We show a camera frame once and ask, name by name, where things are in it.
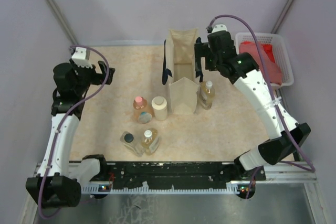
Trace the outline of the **beige canvas bag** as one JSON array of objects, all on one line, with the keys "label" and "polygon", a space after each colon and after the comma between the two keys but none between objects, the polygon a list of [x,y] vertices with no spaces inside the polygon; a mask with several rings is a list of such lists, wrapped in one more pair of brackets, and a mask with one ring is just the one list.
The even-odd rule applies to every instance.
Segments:
[{"label": "beige canvas bag", "polygon": [[194,44],[198,28],[169,29],[164,41],[162,84],[166,89],[168,110],[175,115],[195,115],[198,91]]}]

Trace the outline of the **yellow liquid bottle white cap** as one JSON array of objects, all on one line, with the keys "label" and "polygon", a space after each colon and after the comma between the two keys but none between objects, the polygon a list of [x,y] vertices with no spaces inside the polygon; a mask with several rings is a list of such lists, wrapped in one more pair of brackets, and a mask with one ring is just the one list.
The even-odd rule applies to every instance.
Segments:
[{"label": "yellow liquid bottle white cap", "polygon": [[215,89],[211,81],[204,81],[200,85],[199,103],[200,105],[209,110],[212,107],[215,98]]}]

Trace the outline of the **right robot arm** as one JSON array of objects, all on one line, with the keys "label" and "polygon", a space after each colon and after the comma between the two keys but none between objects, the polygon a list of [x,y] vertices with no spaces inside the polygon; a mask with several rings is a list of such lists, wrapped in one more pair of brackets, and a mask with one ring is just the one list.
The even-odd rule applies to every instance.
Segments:
[{"label": "right robot arm", "polygon": [[236,53],[229,32],[216,31],[208,35],[208,41],[197,39],[194,44],[196,68],[219,71],[249,101],[261,119],[268,140],[241,154],[235,160],[235,175],[242,180],[253,174],[253,169],[275,165],[300,147],[311,129],[307,123],[298,123],[274,97],[270,87],[251,54]]}]

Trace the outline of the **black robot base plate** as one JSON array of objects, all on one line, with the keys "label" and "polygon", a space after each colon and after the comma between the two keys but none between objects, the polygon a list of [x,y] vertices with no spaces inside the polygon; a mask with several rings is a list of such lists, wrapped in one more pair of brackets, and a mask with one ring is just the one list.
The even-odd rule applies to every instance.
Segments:
[{"label": "black robot base plate", "polygon": [[240,172],[232,162],[108,162],[83,194],[187,195],[233,194],[246,197],[248,186],[266,180],[263,168]]}]

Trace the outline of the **pink cap orange bottle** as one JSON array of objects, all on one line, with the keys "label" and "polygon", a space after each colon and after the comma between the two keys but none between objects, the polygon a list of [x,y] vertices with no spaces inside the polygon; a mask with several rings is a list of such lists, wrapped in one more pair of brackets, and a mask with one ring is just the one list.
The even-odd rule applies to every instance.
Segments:
[{"label": "pink cap orange bottle", "polygon": [[154,115],[153,109],[144,97],[140,97],[140,96],[135,97],[133,101],[133,109],[134,109],[134,117],[136,121],[137,121],[139,114],[143,111],[151,113],[152,118],[153,118],[153,115]]}]

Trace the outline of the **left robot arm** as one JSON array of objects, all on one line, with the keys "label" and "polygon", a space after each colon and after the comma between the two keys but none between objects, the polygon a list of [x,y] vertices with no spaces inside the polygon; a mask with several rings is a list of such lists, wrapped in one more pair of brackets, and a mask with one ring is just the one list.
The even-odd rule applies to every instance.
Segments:
[{"label": "left robot arm", "polygon": [[69,171],[71,146],[79,126],[89,87],[102,88],[112,82],[114,68],[99,61],[100,73],[94,65],[80,67],[73,60],[54,67],[51,106],[51,132],[45,156],[34,177],[26,180],[26,189],[39,209],[75,207],[82,189],[94,178],[108,177],[109,167],[102,154],[85,156],[79,166]]}]

